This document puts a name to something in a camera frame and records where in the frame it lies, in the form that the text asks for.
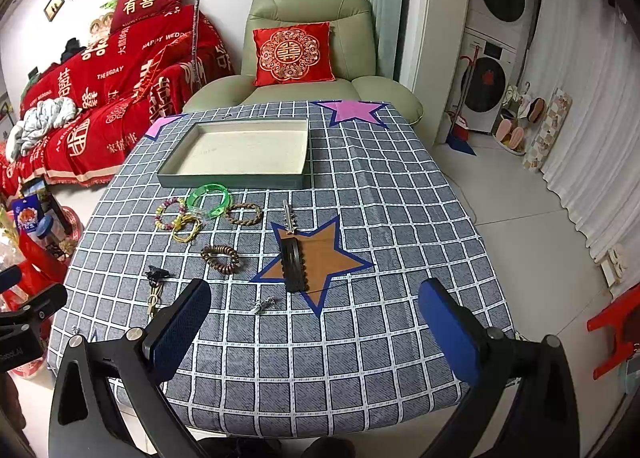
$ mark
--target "shallow box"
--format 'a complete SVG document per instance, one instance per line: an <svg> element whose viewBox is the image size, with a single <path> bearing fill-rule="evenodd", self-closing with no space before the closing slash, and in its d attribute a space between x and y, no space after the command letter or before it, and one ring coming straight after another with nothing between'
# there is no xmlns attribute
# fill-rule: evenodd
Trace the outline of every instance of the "shallow box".
<svg viewBox="0 0 640 458"><path fill-rule="evenodd" d="M158 170L164 188L218 183L234 189L302 189L306 118L196 123Z"/></svg>

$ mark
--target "yellow hair tie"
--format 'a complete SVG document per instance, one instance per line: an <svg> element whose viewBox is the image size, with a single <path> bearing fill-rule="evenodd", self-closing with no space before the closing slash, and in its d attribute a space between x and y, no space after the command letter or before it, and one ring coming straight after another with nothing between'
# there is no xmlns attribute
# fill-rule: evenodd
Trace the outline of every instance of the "yellow hair tie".
<svg viewBox="0 0 640 458"><path fill-rule="evenodd" d="M175 218L174 223L174 231L172 232L171 237L178 243L189 243L190 241L193 241L202 229L202 222L196 216L191 214ZM180 232L182 228L189 223L193 223L193 227L191 228L189 235L187 237L178 237L178 232Z"/></svg>

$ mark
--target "brown beaded bracelet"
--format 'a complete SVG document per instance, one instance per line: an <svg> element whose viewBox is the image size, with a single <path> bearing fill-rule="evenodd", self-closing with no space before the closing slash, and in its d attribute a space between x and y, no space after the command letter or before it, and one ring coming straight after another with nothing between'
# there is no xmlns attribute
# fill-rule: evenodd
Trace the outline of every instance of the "brown beaded bracelet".
<svg viewBox="0 0 640 458"><path fill-rule="evenodd" d="M233 218L230 212L240 210L240 209L253 209L255 211L255 218L253 219ZM228 221L232 225L244 225L245 227L250 227L251 225L256 225L262 220L262 209L255 203L234 203L233 205L229 205L225 209L224 216L226 218L226 221Z"/></svg>
<svg viewBox="0 0 640 458"><path fill-rule="evenodd" d="M228 263L222 264L220 261L216 261L215 256L217 254L228 256ZM240 257L238 256L238 253L235 249L228 247L227 245L205 247L200 252L200 256L204 259L205 263L210 264L215 270L223 275L234 273L240 266Z"/></svg>

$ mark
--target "red blanket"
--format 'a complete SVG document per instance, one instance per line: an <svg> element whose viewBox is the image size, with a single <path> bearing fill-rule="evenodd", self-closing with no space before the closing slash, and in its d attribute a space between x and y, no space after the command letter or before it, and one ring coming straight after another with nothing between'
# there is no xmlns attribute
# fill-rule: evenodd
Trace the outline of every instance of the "red blanket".
<svg viewBox="0 0 640 458"><path fill-rule="evenodd" d="M192 95L193 6L123 28L50 70L27 92L21 114L38 101L69 96L84 111L52 130L15 163L2 167L2 190L44 175L49 183L90 186L111 179L158 117L180 113ZM206 84L232 75L216 29L200 15L198 75Z"/></svg>

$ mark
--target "orange star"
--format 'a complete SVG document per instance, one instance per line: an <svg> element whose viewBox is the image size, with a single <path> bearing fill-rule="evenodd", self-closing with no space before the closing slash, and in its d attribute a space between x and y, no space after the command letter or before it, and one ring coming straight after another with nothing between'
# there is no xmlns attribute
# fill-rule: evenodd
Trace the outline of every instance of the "orange star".
<svg viewBox="0 0 640 458"><path fill-rule="evenodd" d="M318 316L333 277L373 266L373 263L340 248L340 216L335 216L314 231L297 232L295 235L287 234L286 227L277 223L271 222L271 228L278 243L283 237L295 237L298 240L308 285L302 295ZM281 256L276 257L251 281L284 282L281 259Z"/></svg>

